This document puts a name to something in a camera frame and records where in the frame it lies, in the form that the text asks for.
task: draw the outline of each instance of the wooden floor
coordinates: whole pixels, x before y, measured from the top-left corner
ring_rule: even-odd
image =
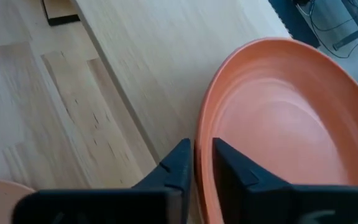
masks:
[[[82,24],[51,28],[40,1],[0,0],[0,179],[129,187],[154,167]]]

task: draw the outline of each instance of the wooden plank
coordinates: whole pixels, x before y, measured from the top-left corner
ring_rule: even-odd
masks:
[[[74,2],[156,159],[195,136],[208,84],[234,49],[290,37],[267,0]]]
[[[15,4],[11,0],[0,0],[0,46],[30,39]]]
[[[144,175],[147,175],[154,169],[156,163],[122,101],[122,98],[119,96],[116,86],[111,81],[100,58],[89,60],[88,66],[90,67],[94,79],[98,84],[98,88],[115,120],[117,125],[116,128],[121,130],[128,148],[131,149],[134,154],[137,166],[140,167]]]
[[[142,146],[141,138],[136,142],[140,144],[138,151],[131,148],[134,142],[128,144],[87,63],[61,52],[52,52],[42,58],[70,119],[85,140],[94,173],[99,175],[103,187],[132,187],[138,183],[155,167],[155,162],[146,146]],[[102,68],[94,72],[99,77],[104,75],[99,74]],[[124,110],[122,113],[125,113],[125,107],[112,106],[115,111]]]
[[[12,173],[13,179],[36,189],[88,188],[86,175],[64,132],[30,45],[0,47],[0,71],[25,126],[24,141],[5,154],[12,170],[19,170]]]
[[[70,0],[44,0],[44,3],[49,18],[77,14]]]
[[[71,51],[86,60],[99,57],[82,23],[75,22],[64,26],[50,27],[39,0],[11,1],[17,6],[16,8],[18,8],[31,35],[30,45],[34,54]]]

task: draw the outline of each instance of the blue surface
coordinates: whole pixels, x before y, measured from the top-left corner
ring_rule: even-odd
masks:
[[[269,0],[269,2],[295,40],[316,48],[320,46],[317,37],[292,3],[292,0]]]

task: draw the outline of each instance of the wood grain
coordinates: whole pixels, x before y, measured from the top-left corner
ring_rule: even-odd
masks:
[[[44,3],[49,18],[77,14],[70,0],[44,0]]]
[[[194,137],[208,84],[234,49],[290,37],[267,0],[74,2],[156,159]]]
[[[11,0],[0,0],[0,45],[30,39],[16,5]]]
[[[49,27],[34,0],[0,13],[0,179],[118,188],[148,174],[156,162],[82,24]]]

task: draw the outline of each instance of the light wooden surface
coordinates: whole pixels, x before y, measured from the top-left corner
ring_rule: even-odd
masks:
[[[49,18],[70,16],[77,14],[70,0],[44,0]]]
[[[290,37],[268,0],[73,2],[157,161],[194,138],[204,93],[233,50]],[[195,198],[190,223],[200,222]]]
[[[40,1],[0,0],[0,179],[119,188],[155,166],[82,24],[51,28]]]

